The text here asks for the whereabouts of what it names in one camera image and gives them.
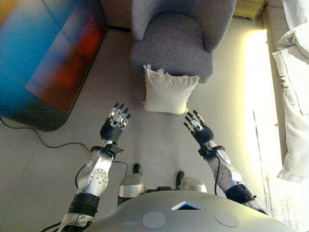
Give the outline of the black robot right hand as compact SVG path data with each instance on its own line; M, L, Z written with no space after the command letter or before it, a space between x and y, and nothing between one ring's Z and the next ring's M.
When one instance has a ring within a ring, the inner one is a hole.
M195 115L187 112L185 119L188 121L188 123L184 122L183 124L190 131L191 135L195 138L197 143L200 146L203 146L214 138L214 134L212 130L206 125L206 122L202 116L196 110L194 110L193 113Z

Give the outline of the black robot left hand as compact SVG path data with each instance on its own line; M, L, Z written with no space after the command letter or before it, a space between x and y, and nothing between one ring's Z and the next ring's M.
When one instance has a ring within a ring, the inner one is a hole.
M116 143L131 117L128 107L124 109L124 103L116 103L109 113L105 123L101 127L100 136L102 140L110 140Z

